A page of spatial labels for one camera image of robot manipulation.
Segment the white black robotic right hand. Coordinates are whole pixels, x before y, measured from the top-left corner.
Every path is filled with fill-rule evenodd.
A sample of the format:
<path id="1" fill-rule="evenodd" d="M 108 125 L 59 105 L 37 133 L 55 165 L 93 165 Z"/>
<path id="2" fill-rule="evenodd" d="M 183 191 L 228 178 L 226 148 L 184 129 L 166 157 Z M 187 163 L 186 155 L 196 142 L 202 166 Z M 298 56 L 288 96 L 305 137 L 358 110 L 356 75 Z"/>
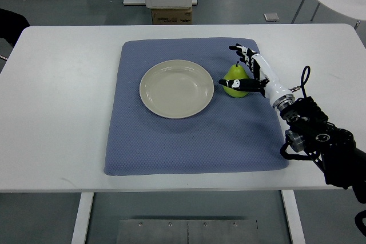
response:
<path id="1" fill-rule="evenodd" d="M 254 78 L 221 79 L 219 84 L 236 91 L 259 92 L 263 97 L 268 98 L 270 105 L 278 111 L 284 110 L 295 102 L 291 90 L 280 83 L 278 76 L 260 53 L 238 43 L 229 46 L 229 49 L 237 53 L 240 61 L 247 65 Z"/>

